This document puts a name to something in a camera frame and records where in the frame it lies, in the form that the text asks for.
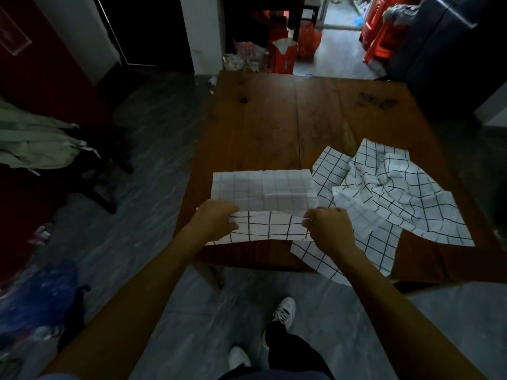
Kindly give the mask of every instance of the shoe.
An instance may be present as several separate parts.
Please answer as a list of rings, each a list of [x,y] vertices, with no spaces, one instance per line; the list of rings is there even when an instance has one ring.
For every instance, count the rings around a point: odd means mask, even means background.
[[[238,346],[233,346],[229,351],[229,370],[239,367],[244,364],[245,367],[251,367],[252,364],[246,352]]]
[[[273,321],[279,321],[283,325],[285,325],[285,329],[288,331],[295,317],[295,301],[292,297],[286,297],[283,299],[276,311],[273,312]],[[268,345],[266,344],[266,330],[262,333],[262,345],[264,348],[269,350]]]

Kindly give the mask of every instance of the red box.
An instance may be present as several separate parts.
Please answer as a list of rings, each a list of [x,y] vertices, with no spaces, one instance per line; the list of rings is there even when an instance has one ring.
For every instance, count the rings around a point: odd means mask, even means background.
[[[269,56],[273,73],[292,74],[297,54],[298,43],[291,38],[283,38],[269,43]]]

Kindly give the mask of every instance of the wood grain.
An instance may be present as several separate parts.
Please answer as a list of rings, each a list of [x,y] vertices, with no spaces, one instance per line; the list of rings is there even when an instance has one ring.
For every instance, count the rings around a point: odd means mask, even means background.
[[[401,280],[507,282],[507,254],[444,158],[407,87],[377,82],[222,71],[176,231],[210,196],[213,172],[311,168],[330,145],[353,155],[361,140],[406,149],[444,189],[452,191],[477,248],[432,243],[403,232],[393,276]],[[205,247],[200,262],[231,267],[309,272],[290,242]]]

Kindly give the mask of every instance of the blue object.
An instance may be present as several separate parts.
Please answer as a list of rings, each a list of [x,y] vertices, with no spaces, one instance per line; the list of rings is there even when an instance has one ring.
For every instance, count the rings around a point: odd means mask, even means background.
[[[41,326],[63,325],[77,289],[74,262],[41,269],[0,301],[0,335],[16,337]]]
[[[358,18],[355,18],[354,19],[354,25],[356,25],[357,27],[362,27],[363,26],[363,21],[364,21],[364,18],[362,16],[360,16]]]

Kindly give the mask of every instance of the white wall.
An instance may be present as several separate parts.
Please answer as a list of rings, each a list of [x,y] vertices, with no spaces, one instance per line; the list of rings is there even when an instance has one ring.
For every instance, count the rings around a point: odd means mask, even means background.
[[[93,0],[34,1],[94,85],[120,61]]]
[[[225,50],[221,0],[180,0],[195,74],[217,74]]]
[[[507,127],[507,82],[477,108],[475,116],[484,126]]]

